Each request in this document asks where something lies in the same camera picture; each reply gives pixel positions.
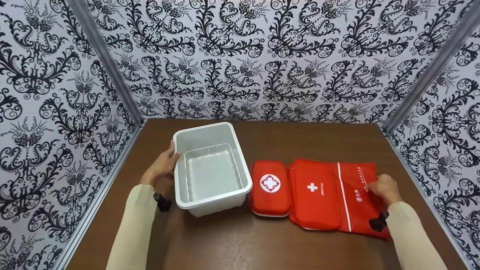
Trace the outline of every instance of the plastic storage box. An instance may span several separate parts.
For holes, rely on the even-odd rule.
[[[200,217],[243,204],[252,179],[232,124],[180,130],[173,141],[182,153],[175,167],[175,200],[181,209]]]

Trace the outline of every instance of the red first aid kit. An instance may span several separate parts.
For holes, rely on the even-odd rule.
[[[282,162],[258,160],[252,164],[250,207],[259,216],[286,217],[290,213],[291,189]]]
[[[367,190],[367,186],[376,181],[375,164],[336,162],[330,163],[330,167],[342,217],[338,230],[390,238],[387,228],[377,232],[369,224],[371,218],[386,210],[382,199]]]
[[[290,166],[294,212],[290,220],[307,230],[340,226],[333,174],[327,163],[296,160]]]
[[[367,190],[368,184],[376,181],[373,163],[298,159],[285,170],[281,162],[261,160],[252,165],[251,173],[250,203],[256,214],[280,217],[290,212],[289,219],[307,230],[390,238],[386,228],[377,232],[369,224],[385,210],[383,201]],[[278,189],[277,178],[281,183]]]

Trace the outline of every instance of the brown tabletop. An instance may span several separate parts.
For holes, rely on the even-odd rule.
[[[67,270],[102,270],[107,264],[124,202],[131,190],[180,129],[214,123],[203,120],[149,120]],[[374,162],[377,173],[393,176],[403,198],[420,216],[425,231],[449,269],[465,269],[376,125],[334,123],[232,122],[247,164],[296,158],[327,162]],[[173,185],[157,190],[173,198]],[[242,207],[195,218],[173,207],[157,212],[147,269],[199,270],[399,270],[392,242],[340,232],[305,231],[288,219],[259,218]]]

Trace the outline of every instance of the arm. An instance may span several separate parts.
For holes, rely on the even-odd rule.
[[[148,184],[139,184],[130,192],[107,270],[145,269],[156,208],[153,193],[153,187]]]
[[[125,211],[113,242],[107,270],[144,270],[147,263],[150,232],[155,217],[154,186],[166,177],[180,158],[175,146],[161,153],[128,196]]]
[[[388,212],[388,230],[403,270],[447,269],[410,205],[397,202],[388,207]]]
[[[430,242],[415,210],[398,192],[395,180],[382,174],[369,190],[383,198],[388,206],[388,230],[395,244],[396,254],[403,270],[446,270],[446,266]]]

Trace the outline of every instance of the black and white wallpaper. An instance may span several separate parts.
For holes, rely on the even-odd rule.
[[[425,195],[480,270],[480,29],[394,133]]]
[[[47,270],[135,126],[65,0],[0,1],[0,270]]]
[[[86,0],[145,117],[382,124],[473,0]]]

